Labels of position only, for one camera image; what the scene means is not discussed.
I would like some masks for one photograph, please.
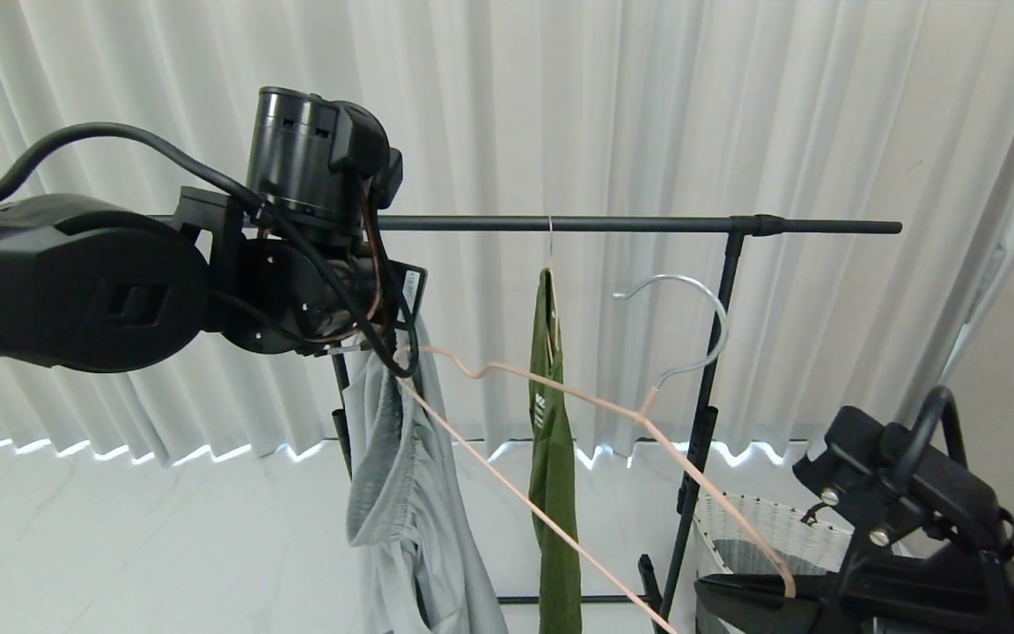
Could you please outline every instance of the hanger bar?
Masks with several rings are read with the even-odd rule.
[[[387,231],[569,231],[631,233],[898,233],[901,222],[796,220],[779,216],[399,216],[378,218]]]

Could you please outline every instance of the gray garment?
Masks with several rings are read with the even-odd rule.
[[[418,325],[418,340],[428,336]],[[408,343],[399,333],[399,344]],[[425,401],[445,417],[431,354]],[[354,478],[347,539],[358,547],[365,634],[507,634],[456,482],[451,438],[374,354],[350,357],[344,391]],[[430,627],[420,615],[414,580]]]

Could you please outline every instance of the pink clothes hanger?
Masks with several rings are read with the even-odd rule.
[[[647,280],[640,282],[640,284],[633,286],[631,291],[625,293],[612,293],[612,296],[614,297],[614,299],[629,299],[629,297],[635,296],[640,290],[645,288],[645,286],[655,284],[656,282],[659,282],[661,280],[680,281],[683,282],[684,284],[694,286],[694,288],[700,289],[700,291],[702,291],[705,294],[708,294],[708,296],[711,297],[713,301],[715,301],[715,310],[717,312],[717,315],[719,316],[719,323],[721,324],[720,337],[719,340],[717,341],[715,349],[711,350],[711,352],[708,354],[707,357],[701,358],[701,360],[697,361],[695,364],[680,365],[677,366],[676,368],[665,370],[663,374],[660,374],[660,377],[657,378],[656,383],[651,386],[651,390],[648,392],[647,397],[644,399],[644,404],[641,404],[640,409],[637,411],[625,409],[625,407],[623,406],[615,405],[614,403],[608,401],[603,401],[601,398],[593,397],[591,394],[586,394],[581,392],[580,390],[572,389],[572,386],[559,383],[557,381],[553,381],[551,380],[551,378],[540,377],[538,374],[530,373],[527,370],[520,369],[515,365],[500,364],[499,362],[491,362],[491,364],[486,364],[483,366],[483,368],[480,368],[479,370],[468,370],[467,366],[463,365],[463,362],[459,360],[459,357],[456,357],[455,354],[451,352],[451,350],[437,348],[437,346],[422,346],[420,350],[423,350],[424,352],[430,352],[433,354],[442,354],[442,356],[444,357],[449,357],[450,360],[453,361],[453,364],[457,366],[457,368],[463,373],[463,375],[470,378],[480,378],[486,376],[486,374],[490,372],[490,370],[492,369],[504,370],[504,372],[516,374],[516,376],[526,377],[529,378],[531,381],[549,385],[552,389],[559,390],[560,392],[569,394],[571,397],[580,398],[580,400],[583,400],[584,402],[594,404],[595,406],[598,407],[602,407],[602,409],[623,415],[623,417],[632,418],[633,422],[636,422],[637,424],[643,426],[648,431],[649,436],[655,438],[655,440],[659,442],[659,445],[663,446],[664,452],[668,454],[668,457],[671,457],[672,461],[675,461],[679,466],[683,467],[683,472],[686,472],[687,475],[690,475],[690,477],[694,479],[694,481],[698,482],[702,487],[702,489],[707,491],[710,497],[712,497],[713,500],[715,500],[722,506],[722,509],[727,510],[727,513],[730,514],[733,518],[735,518],[737,524],[739,524],[741,529],[743,529],[743,531],[745,531],[745,533],[749,535],[749,538],[752,539],[753,543],[755,543],[757,548],[760,551],[763,551],[764,554],[770,559],[770,561],[773,562],[773,565],[777,567],[778,574],[780,574],[782,580],[784,580],[785,596],[795,597],[797,594],[796,581],[794,581],[792,573],[789,570],[789,566],[785,564],[784,559],[781,558],[780,555],[777,554],[777,551],[774,550],[771,545],[769,545],[769,542],[766,542],[765,539],[760,537],[760,534],[757,534],[757,531],[753,529],[753,526],[747,520],[745,520],[745,517],[743,514],[741,514],[740,510],[737,510],[736,506],[733,506],[733,504],[731,504],[730,501],[727,500],[727,497],[725,497],[724,494],[722,494],[722,492],[710,481],[710,479],[707,478],[705,474],[703,474],[700,470],[698,470],[696,466],[691,464],[691,462],[687,461],[687,457],[685,457],[683,453],[680,453],[679,450],[675,448],[675,445],[671,444],[669,438],[664,436],[663,432],[660,432],[660,430],[656,428],[656,425],[652,424],[651,420],[649,420],[648,418],[647,415],[648,410],[651,408],[652,403],[656,401],[656,397],[659,394],[661,386],[663,386],[664,381],[667,380],[667,378],[669,377],[675,376],[676,374],[689,372],[689,370],[696,370],[702,368],[702,366],[711,364],[711,362],[715,361],[717,356],[719,356],[719,354],[721,353],[722,348],[725,346],[725,340],[727,340],[728,336],[728,322],[727,322],[727,313],[725,313],[725,307],[722,305],[721,301],[717,300],[715,293],[713,293],[710,289],[708,289],[707,286],[702,284],[702,282],[696,280],[696,278],[684,277],[684,276],[669,276],[669,274],[649,277],[647,278]],[[516,487],[512,485],[511,482],[508,481],[508,479],[504,477],[503,474],[499,473],[499,470],[496,470],[494,466],[491,466],[490,463],[488,463],[486,459],[484,459],[483,454],[480,453],[479,450],[477,450],[476,448],[474,448],[474,446],[468,444],[466,440],[463,440],[462,434],[458,433],[457,430],[451,428],[451,425],[449,425],[448,422],[445,421],[443,417],[440,417],[440,415],[435,410],[433,410],[433,407],[431,407],[428,403],[425,402],[425,400],[422,397],[420,397],[420,395],[417,393],[415,389],[415,385],[412,384],[412,382],[408,380],[408,378],[403,378],[403,380],[400,381],[400,383],[403,386],[405,386],[406,390],[410,391],[414,400],[418,402],[418,405],[422,406],[425,412],[428,413],[428,415],[430,415],[430,417],[433,418],[433,420],[436,421],[437,424],[439,424],[440,426],[442,426],[442,428],[447,430],[447,432],[450,433],[450,435],[454,437],[455,440],[458,441],[459,444],[461,444],[463,448],[467,450],[468,453],[478,459],[480,464],[486,467],[486,469],[490,471],[491,474],[494,475],[494,477],[498,479],[500,483],[503,483],[504,486],[507,486],[507,489],[510,490],[512,495],[515,495],[515,497],[517,497],[519,501],[522,501],[523,504],[526,504],[527,508],[530,508],[531,513],[534,513],[536,517],[539,518],[539,520],[542,520],[542,522],[549,525],[552,531],[554,531],[561,539],[563,539],[563,541],[565,541],[568,545],[570,545],[571,549],[574,549],[579,555],[581,555],[581,557],[586,559],[586,561],[588,561],[592,566],[596,567],[596,569],[599,570],[599,572],[602,573],[604,577],[608,578],[608,580],[611,581],[612,584],[614,584],[618,587],[618,589],[621,590],[621,592],[623,592],[625,595],[628,595],[628,597],[631,600],[633,604],[635,604],[637,607],[640,607],[640,609],[645,611],[645,613],[648,613],[649,617],[652,618],[653,622],[655,622],[660,627],[663,627],[665,631],[670,631],[670,633],[673,633],[673,631],[675,631],[673,627],[671,627],[667,622],[665,622],[663,618],[659,617],[659,615],[656,614],[656,612],[653,611],[647,604],[645,604],[644,601],[641,601],[638,594],[632,592],[632,590],[629,589],[627,585],[624,585],[624,583],[621,583],[621,581],[617,579],[615,575],[612,575],[610,572],[608,572],[608,570],[606,570],[602,565],[600,565],[600,563],[597,562],[597,560],[594,557],[592,557],[592,555],[589,554],[587,550],[583,549],[583,547],[581,547],[581,545],[578,544],[575,541],[575,539],[569,537],[569,535],[566,534],[566,531],[561,530],[560,526],[555,521],[551,520],[551,518],[548,517],[548,515],[544,513],[542,510],[538,509],[537,506],[535,506],[534,503],[532,503],[530,499],[527,498],[526,495],[522,493],[522,491],[516,489]]]

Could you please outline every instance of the clothing rack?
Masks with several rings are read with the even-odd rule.
[[[717,296],[725,308],[730,308],[733,281],[737,275],[737,262],[741,260],[745,237],[776,236],[780,233],[858,233],[893,234],[901,232],[901,222],[872,220],[797,220],[785,217],[755,214],[755,216],[729,217],[613,217],[613,216],[381,216],[379,225],[386,231],[535,231],[535,232],[631,232],[631,233],[727,233],[722,276],[719,278]],[[721,324],[715,315],[711,326],[707,350],[715,348]],[[350,383],[346,362],[342,356],[334,356],[336,380],[339,394]],[[705,366],[699,384],[699,400],[691,427],[687,459],[703,471],[707,467],[711,440],[715,436],[717,409],[710,404],[711,391],[715,386],[717,361]],[[346,418],[343,411],[335,412],[335,426],[339,435],[339,446],[343,449],[350,473],[350,439],[347,437]],[[667,619],[671,606],[675,603],[675,592],[679,571],[683,566],[683,555],[687,550],[687,539],[699,498],[699,484],[683,474],[679,483],[676,512],[679,525],[676,529],[675,545],[671,549],[663,593],[660,592],[655,567],[651,557],[640,555],[637,570],[644,583],[644,600],[661,618]],[[502,605],[536,605],[538,597],[499,597]],[[584,595],[583,604],[630,603],[624,594]]]

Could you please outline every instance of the hanging clothes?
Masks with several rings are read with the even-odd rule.
[[[563,343],[551,269],[538,274],[530,372],[563,382]],[[574,493],[574,434],[566,414],[566,395],[530,381],[530,501],[577,539]],[[538,578],[539,634],[580,634],[581,562],[578,554],[538,517],[534,534],[542,552]]]
[[[430,344],[420,323],[417,333],[420,344]],[[397,344],[408,342],[399,332]],[[450,437],[377,356],[357,354],[350,366],[343,393],[354,467],[347,539],[359,550],[362,631],[507,634],[467,524]],[[415,381],[442,412],[431,354],[420,357]]]

